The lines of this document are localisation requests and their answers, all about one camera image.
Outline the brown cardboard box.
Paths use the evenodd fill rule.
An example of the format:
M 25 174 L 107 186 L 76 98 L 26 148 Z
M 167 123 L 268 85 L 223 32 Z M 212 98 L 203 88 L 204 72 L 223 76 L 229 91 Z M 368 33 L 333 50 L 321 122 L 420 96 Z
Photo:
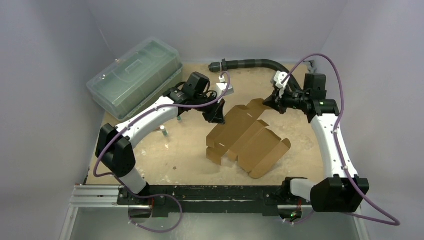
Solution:
M 236 162 L 249 177 L 265 176 L 291 149 L 288 138 L 282 139 L 260 116 L 270 110 L 263 99 L 251 100 L 247 105 L 234 106 L 206 137 L 206 158 L 222 165 L 223 156 Z

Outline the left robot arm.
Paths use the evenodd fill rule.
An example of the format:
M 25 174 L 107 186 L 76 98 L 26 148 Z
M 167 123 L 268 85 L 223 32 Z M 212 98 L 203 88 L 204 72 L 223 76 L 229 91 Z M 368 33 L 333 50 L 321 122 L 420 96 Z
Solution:
M 129 197 L 138 205 L 149 199 L 150 185 L 136 169 L 134 148 L 150 133 L 164 123 L 176 119 L 183 113 L 196 110 L 206 122 L 224 124 L 224 96 L 231 92 L 231 77 L 227 71 L 219 76 L 216 90 L 210 90 L 211 81 L 199 72 L 193 72 L 187 81 L 166 90 L 151 106 L 135 117 L 116 126 L 109 123 L 101 127 L 97 139 L 95 156 L 97 161 L 93 175 L 100 163 L 128 189 Z

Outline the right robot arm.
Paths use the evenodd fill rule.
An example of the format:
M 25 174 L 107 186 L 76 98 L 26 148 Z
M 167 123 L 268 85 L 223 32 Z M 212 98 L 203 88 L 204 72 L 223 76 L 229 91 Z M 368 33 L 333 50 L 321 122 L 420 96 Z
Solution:
M 301 110 L 311 125 L 323 161 L 324 180 L 314 183 L 303 177 L 286 177 L 282 183 L 280 196 L 288 204 L 299 198 L 309 201 L 316 212 L 354 213 L 366 194 L 369 181 L 358 175 L 344 144 L 340 125 L 338 105 L 327 98 L 324 74 L 307 73 L 303 89 L 287 89 L 291 77 L 278 71 L 271 79 L 273 93 L 263 104 L 280 114 L 287 109 Z

